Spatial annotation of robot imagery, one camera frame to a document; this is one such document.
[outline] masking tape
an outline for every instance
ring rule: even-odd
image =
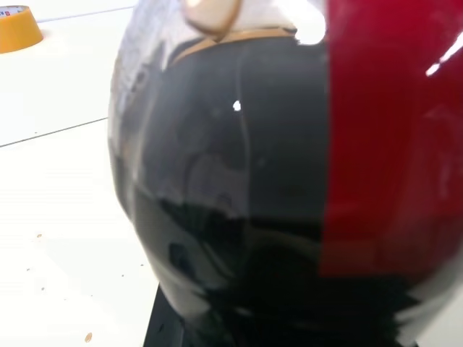
[[[0,6],[0,53],[18,51],[43,40],[27,6]]]

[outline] white work surface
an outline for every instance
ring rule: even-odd
[[[107,117],[114,60],[131,14],[44,22],[41,43],[0,54],[0,146]]]
[[[129,15],[42,23],[43,43],[0,56],[0,145],[24,140],[0,148],[0,346],[143,344],[158,282],[114,195],[107,121],[75,127],[107,114]],[[459,296],[421,347],[461,347],[462,322]]]
[[[38,22],[133,7],[137,0],[0,0],[1,6],[29,6]]]

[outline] paint speck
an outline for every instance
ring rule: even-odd
[[[88,333],[87,336],[85,336],[85,342],[89,343],[90,341],[92,341],[92,337],[93,337],[93,334]]]
[[[233,104],[233,109],[236,111],[236,112],[239,112],[241,111],[241,103],[239,102],[239,100],[236,100]]]

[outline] motorcycle helmet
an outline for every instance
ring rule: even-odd
[[[410,347],[463,257],[463,1],[141,0],[117,197],[194,347]]]

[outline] red painted panel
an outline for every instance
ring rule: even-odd
[[[463,1],[330,0],[328,13],[321,273],[426,274],[463,234]]]

